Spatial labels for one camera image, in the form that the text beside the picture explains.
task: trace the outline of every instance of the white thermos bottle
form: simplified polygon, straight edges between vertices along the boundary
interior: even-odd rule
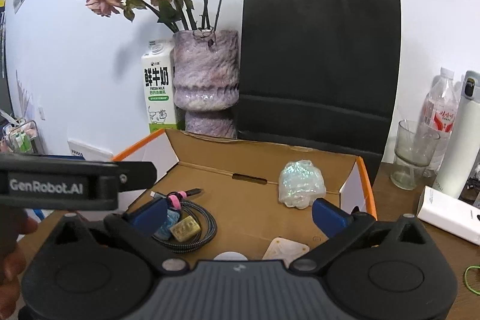
[[[480,74],[467,71],[452,136],[433,188],[458,198],[480,149]]]

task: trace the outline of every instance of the milk carton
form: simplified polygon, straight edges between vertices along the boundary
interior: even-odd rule
[[[142,56],[143,88],[150,132],[161,128],[180,128],[181,116],[173,103],[172,41],[154,40]]]

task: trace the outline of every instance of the white vent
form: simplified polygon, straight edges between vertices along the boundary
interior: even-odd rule
[[[113,158],[113,153],[92,147],[77,140],[68,139],[68,146],[72,156],[82,156],[85,160],[109,162]]]

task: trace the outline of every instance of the iridescent plastic bag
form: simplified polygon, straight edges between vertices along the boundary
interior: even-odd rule
[[[327,190],[322,172],[310,160],[289,162],[278,179],[278,200],[289,208],[305,209]]]

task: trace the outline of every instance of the black thermos button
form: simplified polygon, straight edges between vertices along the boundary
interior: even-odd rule
[[[475,87],[475,81],[473,79],[468,79],[465,83],[465,95],[471,97],[473,95],[473,88]]]

